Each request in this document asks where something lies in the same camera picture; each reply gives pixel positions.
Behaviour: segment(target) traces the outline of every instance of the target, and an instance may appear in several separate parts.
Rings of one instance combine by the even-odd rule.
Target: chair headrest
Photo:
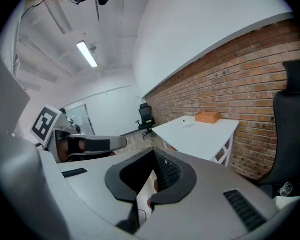
[[[148,103],[144,103],[140,105],[140,109],[144,109],[146,107],[149,107]]]

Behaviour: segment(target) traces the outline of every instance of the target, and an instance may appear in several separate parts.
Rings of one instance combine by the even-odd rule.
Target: cardboard box
[[[220,119],[218,112],[201,112],[194,116],[196,122],[215,124]]]

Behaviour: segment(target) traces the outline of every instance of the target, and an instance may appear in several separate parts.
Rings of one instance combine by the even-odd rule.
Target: table
[[[182,127],[183,120],[190,123],[188,128]],[[194,116],[182,116],[152,130],[163,139],[165,148],[168,144],[179,152],[219,164],[226,159],[225,166],[228,166],[238,125],[237,120],[220,119],[211,124],[196,122]],[[216,156],[221,150],[224,155],[218,161]]]

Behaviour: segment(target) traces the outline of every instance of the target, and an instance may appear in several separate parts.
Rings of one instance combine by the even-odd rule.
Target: white wall
[[[25,138],[34,143],[37,141],[29,130],[45,104],[57,109],[87,104],[96,134],[122,135],[138,129],[135,122],[140,117],[139,106],[142,100],[138,96],[131,68],[94,71],[71,81],[57,83],[54,88],[42,88],[41,92],[29,90],[28,94],[31,100],[19,122]],[[112,130],[104,133],[103,130],[108,128]]]
[[[140,95],[217,47],[289,18],[284,0],[149,0],[133,62]]]

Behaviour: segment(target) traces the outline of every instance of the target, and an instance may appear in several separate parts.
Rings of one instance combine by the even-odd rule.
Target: fluorescent light fixture
[[[98,64],[96,63],[94,57],[92,57],[85,41],[79,42],[76,45],[80,52],[83,54],[83,56],[85,57],[85,59],[89,62],[89,64],[91,65],[91,67],[93,67],[94,69],[98,67]]]

